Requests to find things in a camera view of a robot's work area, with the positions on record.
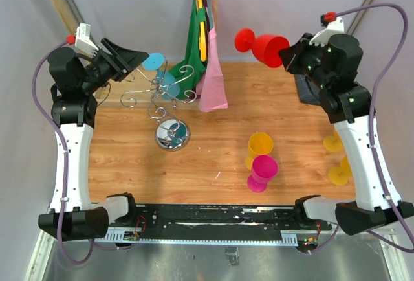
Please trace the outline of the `blue plastic wine glass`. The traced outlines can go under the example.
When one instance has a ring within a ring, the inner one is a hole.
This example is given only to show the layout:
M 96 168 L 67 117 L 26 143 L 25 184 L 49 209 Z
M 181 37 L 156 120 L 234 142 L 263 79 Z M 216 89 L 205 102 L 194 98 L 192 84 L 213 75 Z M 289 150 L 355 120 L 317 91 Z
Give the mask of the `blue plastic wine glass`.
M 154 52 L 142 63 L 147 71 L 156 71 L 155 82 L 161 87 L 161 97 L 165 100 L 176 98 L 180 93 L 180 86 L 175 77 L 166 69 L 166 59 L 163 54 Z

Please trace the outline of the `red plastic wine glass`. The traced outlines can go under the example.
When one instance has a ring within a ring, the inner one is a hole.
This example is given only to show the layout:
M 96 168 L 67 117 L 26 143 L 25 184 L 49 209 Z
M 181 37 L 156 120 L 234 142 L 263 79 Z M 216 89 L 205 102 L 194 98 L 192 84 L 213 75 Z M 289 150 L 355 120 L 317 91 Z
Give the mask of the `red plastic wine glass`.
M 237 51 L 252 51 L 257 61 L 270 68 L 282 65 L 279 51 L 290 47 L 289 41 L 282 36 L 263 34 L 256 37 L 250 28 L 241 29 L 235 36 L 234 44 Z

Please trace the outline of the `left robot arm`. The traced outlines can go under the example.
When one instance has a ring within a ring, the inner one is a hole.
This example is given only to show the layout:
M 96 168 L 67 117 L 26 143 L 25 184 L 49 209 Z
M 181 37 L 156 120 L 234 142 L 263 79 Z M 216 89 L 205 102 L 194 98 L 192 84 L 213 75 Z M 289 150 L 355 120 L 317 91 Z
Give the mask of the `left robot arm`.
M 55 131 L 58 155 L 50 210 L 39 215 L 38 226 L 64 242 L 103 238 L 113 222 L 129 227 L 138 220 L 130 193 L 91 202 L 89 150 L 98 108 L 94 93 L 110 80 L 121 82 L 149 54 L 120 47 L 107 38 L 101 43 L 92 57 L 77 53 L 66 43 L 46 57 L 54 80 L 52 108 L 46 117 Z

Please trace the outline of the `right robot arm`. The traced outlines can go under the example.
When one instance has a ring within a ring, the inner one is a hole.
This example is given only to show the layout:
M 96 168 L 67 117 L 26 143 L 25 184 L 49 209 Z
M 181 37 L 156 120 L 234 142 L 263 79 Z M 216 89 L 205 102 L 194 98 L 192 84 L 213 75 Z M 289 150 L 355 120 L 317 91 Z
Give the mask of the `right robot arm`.
M 348 235 L 389 225 L 397 216 L 413 216 L 413 204 L 395 189 L 380 149 L 376 123 L 369 120 L 371 93 L 356 82 L 363 56 L 359 41 L 347 34 L 332 35 L 325 45 L 304 33 L 294 45 L 279 51 L 285 70 L 304 74 L 319 89 L 320 105 L 345 148 L 356 198 L 336 202 L 319 195 L 298 200 L 294 224 L 308 229 L 317 219 L 338 224 Z

